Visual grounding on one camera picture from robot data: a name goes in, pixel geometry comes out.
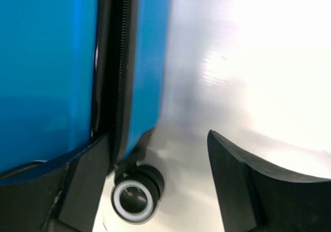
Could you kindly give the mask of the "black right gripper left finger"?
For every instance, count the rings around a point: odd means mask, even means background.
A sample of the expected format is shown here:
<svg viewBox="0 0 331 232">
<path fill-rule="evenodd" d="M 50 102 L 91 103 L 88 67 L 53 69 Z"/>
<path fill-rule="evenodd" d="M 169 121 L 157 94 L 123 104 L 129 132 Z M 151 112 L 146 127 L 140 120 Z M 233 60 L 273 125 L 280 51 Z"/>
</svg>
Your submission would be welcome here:
<svg viewBox="0 0 331 232">
<path fill-rule="evenodd" d="M 109 136 L 1 173 L 1 231 L 92 231 L 110 167 Z"/>
</svg>

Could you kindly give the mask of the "blue hard-shell suitcase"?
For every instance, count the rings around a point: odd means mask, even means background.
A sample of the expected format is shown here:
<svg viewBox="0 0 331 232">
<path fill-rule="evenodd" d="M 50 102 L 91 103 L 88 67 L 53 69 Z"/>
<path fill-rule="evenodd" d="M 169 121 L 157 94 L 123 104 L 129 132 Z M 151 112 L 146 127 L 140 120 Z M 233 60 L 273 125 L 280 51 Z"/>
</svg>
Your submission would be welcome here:
<svg viewBox="0 0 331 232">
<path fill-rule="evenodd" d="M 112 208 L 135 224 L 154 214 L 164 179 L 140 162 L 159 117 L 170 1 L 1 0 L 1 173 L 107 134 Z"/>
</svg>

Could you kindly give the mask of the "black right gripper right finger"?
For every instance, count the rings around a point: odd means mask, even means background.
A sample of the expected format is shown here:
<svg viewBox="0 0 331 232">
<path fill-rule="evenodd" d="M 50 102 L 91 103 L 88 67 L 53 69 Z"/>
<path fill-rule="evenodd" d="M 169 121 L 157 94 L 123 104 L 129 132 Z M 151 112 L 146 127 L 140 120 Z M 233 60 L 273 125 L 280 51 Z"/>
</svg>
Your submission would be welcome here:
<svg viewBox="0 0 331 232">
<path fill-rule="evenodd" d="M 330 231 L 330 180 L 280 167 L 216 131 L 207 150 L 225 231 Z"/>
</svg>

